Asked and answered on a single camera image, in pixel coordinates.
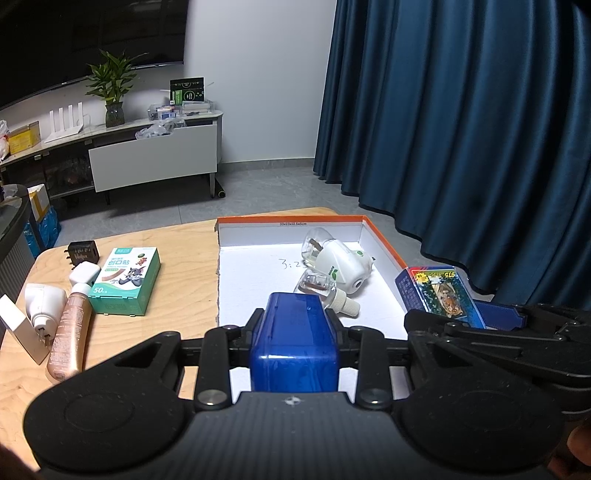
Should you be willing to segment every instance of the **blue curtain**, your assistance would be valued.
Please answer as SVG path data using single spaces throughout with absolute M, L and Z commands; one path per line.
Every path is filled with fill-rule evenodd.
M 568 1 L 339 0 L 314 172 L 498 302 L 591 309 L 590 42 Z

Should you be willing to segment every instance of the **metal screw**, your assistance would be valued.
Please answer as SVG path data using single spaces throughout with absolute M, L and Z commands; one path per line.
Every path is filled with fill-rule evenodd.
M 215 388 L 203 390 L 197 395 L 197 400 L 199 400 L 200 403 L 203 405 L 209 405 L 210 407 L 224 403 L 227 399 L 228 396 L 223 391 L 216 390 Z
M 367 388 L 359 394 L 359 398 L 375 407 L 384 406 L 392 401 L 390 395 L 381 388 Z

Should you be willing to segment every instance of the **blue plastic container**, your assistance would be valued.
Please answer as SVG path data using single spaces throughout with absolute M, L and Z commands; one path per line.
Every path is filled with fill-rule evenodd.
M 335 333 L 317 295 L 272 293 L 255 328 L 250 358 L 253 391 L 336 391 Z

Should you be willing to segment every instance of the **white cabinet door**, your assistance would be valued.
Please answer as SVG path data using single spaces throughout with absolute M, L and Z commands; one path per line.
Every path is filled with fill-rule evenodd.
M 154 180 L 217 172 L 217 125 L 175 129 L 89 150 L 95 190 L 103 192 Z

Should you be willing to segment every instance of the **white cardboard box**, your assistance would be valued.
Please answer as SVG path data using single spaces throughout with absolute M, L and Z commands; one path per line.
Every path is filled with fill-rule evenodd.
M 31 207 L 33 207 L 33 214 L 37 223 L 43 220 L 45 214 L 49 210 L 49 197 L 44 184 L 35 185 L 29 191 L 29 198 L 31 199 Z
M 323 227 L 349 248 L 362 248 L 375 258 L 369 279 L 351 298 L 361 310 L 355 319 L 339 315 L 347 327 L 375 328 L 386 338 L 406 340 L 404 303 L 395 284 L 406 267 L 375 225 L 362 215 L 223 217 L 217 222 L 219 258 L 219 325 L 244 326 L 256 308 L 265 308 L 276 291 L 293 292 L 306 269 L 301 244 L 311 228 Z M 403 367 L 391 367 L 394 398 L 408 396 Z M 234 402 L 250 391 L 247 368 L 230 371 Z M 343 368 L 339 391 L 353 401 L 357 370 Z

